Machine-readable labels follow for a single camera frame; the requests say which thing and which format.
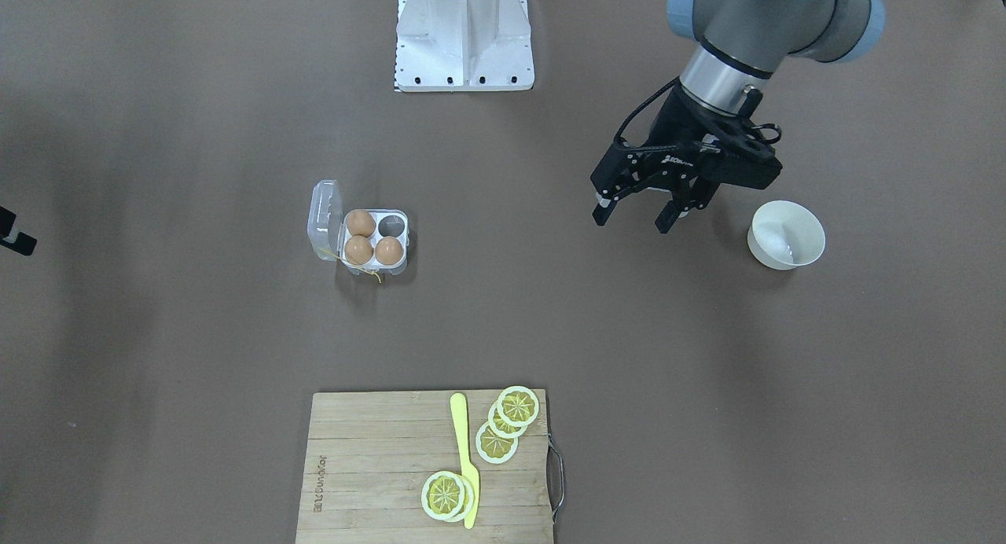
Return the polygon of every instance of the brown egg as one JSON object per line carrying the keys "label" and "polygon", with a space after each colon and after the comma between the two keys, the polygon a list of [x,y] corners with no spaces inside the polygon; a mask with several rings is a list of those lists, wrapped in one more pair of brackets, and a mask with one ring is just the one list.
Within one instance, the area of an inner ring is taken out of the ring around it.
{"label": "brown egg", "polygon": [[395,264],[401,260],[401,242],[397,238],[381,238],[377,242],[377,249],[374,255],[380,264]]}
{"label": "brown egg", "polygon": [[346,261],[352,264],[363,264],[366,261],[370,261],[370,257],[373,257],[374,249],[370,246],[367,238],[363,236],[351,236],[347,240],[346,246],[343,247],[343,253],[345,253]]}
{"label": "brown egg", "polygon": [[376,228],[377,222],[374,221],[374,217],[370,215],[369,211],[350,211],[346,217],[346,229],[349,229],[349,235],[369,238],[369,236],[373,235]]}

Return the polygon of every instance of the robotic arm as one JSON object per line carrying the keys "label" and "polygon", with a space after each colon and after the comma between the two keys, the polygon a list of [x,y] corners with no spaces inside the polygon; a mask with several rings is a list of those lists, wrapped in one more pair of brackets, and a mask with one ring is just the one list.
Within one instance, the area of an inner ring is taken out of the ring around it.
{"label": "robotic arm", "polygon": [[[668,232],[707,207],[719,185],[765,189],[782,171],[776,125],[754,125],[763,89],[786,56],[845,63],[883,31],[880,0],[668,0],[672,31],[699,45],[681,75],[643,103],[615,134],[591,175],[594,219],[643,189],[670,194],[656,219]],[[622,136],[639,112],[669,93],[643,146]]]}

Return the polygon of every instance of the wooden cutting board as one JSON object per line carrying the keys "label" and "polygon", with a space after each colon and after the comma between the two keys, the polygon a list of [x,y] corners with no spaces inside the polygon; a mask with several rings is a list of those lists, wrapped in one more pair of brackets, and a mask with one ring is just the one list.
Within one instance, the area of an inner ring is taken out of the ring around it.
{"label": "wooden cutting board", "polygon": [[[475,527],[423,512],[432,473],[461,473],[451,394],[468,397],[472,463],[482,492]],[[541,409],[506,464],[487,464],[475,433],[499,390],[317,393],[311,407],[297,544],[552,544],[546,461],[545,391]]]}

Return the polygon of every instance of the yellow knife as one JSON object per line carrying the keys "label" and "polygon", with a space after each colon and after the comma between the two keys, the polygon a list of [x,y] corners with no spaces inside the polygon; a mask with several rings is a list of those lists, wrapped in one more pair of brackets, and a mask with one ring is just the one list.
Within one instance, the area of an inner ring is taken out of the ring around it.
{"label": "yellow knife", "polygon": [[472,465],[472,455],[468,448],[468,399],[464,393],[451,394],[451,418],[454,420],[454,435],[458,438],[458,454],[461,456],[461,475],[475,488],[472,509],[465,516],[465,528],[475,526],[475,515],[479,512],[479,471]]}

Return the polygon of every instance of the egg carton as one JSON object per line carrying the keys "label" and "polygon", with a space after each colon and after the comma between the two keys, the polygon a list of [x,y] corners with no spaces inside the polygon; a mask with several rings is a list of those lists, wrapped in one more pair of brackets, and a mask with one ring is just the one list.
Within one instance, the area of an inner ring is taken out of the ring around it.
{"label": "egg carton", "polygon": [[338,183],[335,181],[318,182],[311,197],[311,211],[308,217],[308,238],[315,253],[323,261],[342,261],[349,273],[359,276],[362,273],[378,273],[378,275],[398,276],[408,264],[408,217],[400,210],[380,210],[380,208],[360,208],[374,218],[375,228],[370,236],[365,236],[370,247],[376,249],[377,242],[384,236],[392,236],[401,243],[401,258],[395,264],[381,264],[377,258],[363,264],[350,263],[345,258],[346,242],[350,235],[346,229],[346,218],[342,215],[342,196]]}

